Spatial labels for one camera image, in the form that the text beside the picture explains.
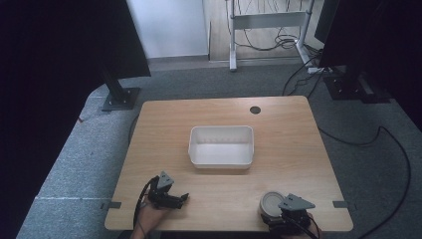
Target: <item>white plastic container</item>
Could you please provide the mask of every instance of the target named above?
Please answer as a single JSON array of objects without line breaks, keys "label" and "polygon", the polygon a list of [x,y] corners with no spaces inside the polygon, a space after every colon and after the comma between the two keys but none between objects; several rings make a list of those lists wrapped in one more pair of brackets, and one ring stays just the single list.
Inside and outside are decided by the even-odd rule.
[{"label": "white plastic container", "polygon": [[242,125],[196,126],[188,153],[197,168],[247,169],[254,156],[254,131]]}]

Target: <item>desk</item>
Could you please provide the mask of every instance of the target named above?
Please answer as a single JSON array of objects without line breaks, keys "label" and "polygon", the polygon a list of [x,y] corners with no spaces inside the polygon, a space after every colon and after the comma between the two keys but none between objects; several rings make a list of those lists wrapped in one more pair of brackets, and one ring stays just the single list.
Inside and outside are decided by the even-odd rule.
[{"label": "desk", "polygon": [[[251,107],[261,108],[254,115]],[[188,155],[197,125],[249,125],[254,161],[247,170],[197,169]],[[165,170],[174,180],[170,194],[190,197],[157,229],[267,231],[258,214],[269,190],[293,193],[316,205],[309,210],[323,231],[348,231],[352,222],[304,97],[271,97],[147,102],[142,106],[121,170],[105,227],[132,228],[133,210],[144,184]]]}]

